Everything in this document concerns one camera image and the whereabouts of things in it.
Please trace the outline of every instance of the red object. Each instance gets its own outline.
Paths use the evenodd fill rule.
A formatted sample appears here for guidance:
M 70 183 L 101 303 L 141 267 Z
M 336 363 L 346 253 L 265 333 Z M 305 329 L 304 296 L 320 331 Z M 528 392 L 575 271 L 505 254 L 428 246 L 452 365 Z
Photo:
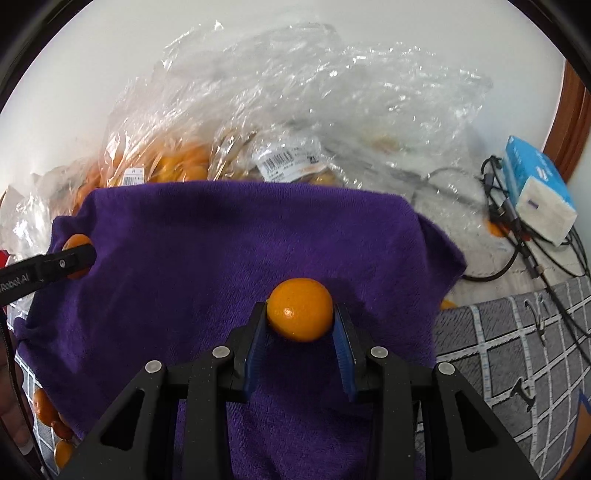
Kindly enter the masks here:
M 8 261 L 8 252 L 6 250 L 0 250 L 0 268 L 6 267 L 6 262 Z

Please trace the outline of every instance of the barcode label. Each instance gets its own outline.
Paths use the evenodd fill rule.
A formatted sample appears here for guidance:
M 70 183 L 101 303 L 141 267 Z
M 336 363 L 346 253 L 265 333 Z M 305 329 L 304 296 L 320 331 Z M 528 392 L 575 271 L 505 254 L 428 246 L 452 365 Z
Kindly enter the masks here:
M 325 163 L 320 161 L 318 140 L 305 146 L 278 145 L 276 150 L 267 149 L 254 160 L 265 181 L 280 183 L 295 181 L 326 168 Z
M 271 158 L 269 158 L 269 160 L 265 160 L 262 163 L 262 167 L 266 168 L 267 171 L 273 171 L 288 166 L 293 161 L 293 154 L 289 150 L 286 150 L 284 152 L 278 153 L 277 155 L 273 155 Z
M 122 187 L 142 185 L 143 183 L 145 183 L 143 168 L 127 168 L 125 170 L 123 174 L 123 180 L 121 181 Z

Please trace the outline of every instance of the screw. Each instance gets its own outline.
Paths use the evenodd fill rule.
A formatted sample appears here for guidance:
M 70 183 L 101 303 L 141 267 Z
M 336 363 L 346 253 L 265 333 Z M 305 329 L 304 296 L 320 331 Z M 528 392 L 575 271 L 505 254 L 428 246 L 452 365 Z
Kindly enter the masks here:
M 375 358 L 386 358 L 388 356 L 388 350 L 383 346 L 375 346 L 369 351 Z
M 162 368 L 162 363 L 159 362 L 158 360 L 150 360 L 147 364 L 146 364 L 146 371 L 149 374 L 155 374 L 157 371 L 159 371 Z
M 212 355 L 215 358 L 226 358 L 230 355 L 230 349 L 225 345 L 217 346 L 213 349 Z
M 439 364 L 438 369 L 443 375 L 453 375 L 453 373 L 456 371 L 456 367 L 447 362 Z

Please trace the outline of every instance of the gray checkered blanket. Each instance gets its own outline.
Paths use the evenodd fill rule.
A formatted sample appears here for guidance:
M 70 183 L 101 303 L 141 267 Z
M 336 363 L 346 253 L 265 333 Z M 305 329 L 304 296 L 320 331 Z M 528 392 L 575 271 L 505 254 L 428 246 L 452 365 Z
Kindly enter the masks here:
M 555 287 L 574 321 L 591 326 L 591 284 Z M 542 479 L 552 479 L 573 441 L 579 395 L 591 395 L 586 365 L 545 291 L 441 312 L 437 361 L 453 363 L 499 417 Z M 589 355 L 590 340 L 578 339 Z M 424 452 L 423 424 L 417 449 Z

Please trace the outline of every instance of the tangerine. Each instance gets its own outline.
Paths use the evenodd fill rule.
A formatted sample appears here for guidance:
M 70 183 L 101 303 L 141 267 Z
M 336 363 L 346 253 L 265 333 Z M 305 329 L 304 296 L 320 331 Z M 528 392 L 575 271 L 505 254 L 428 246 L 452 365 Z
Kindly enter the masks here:
M 322 283 L 311 278 L 291 278 L 271 292 L 267 319 L 281 336 L 295 342 L 313 342 L 332 326 L 333 301 Z

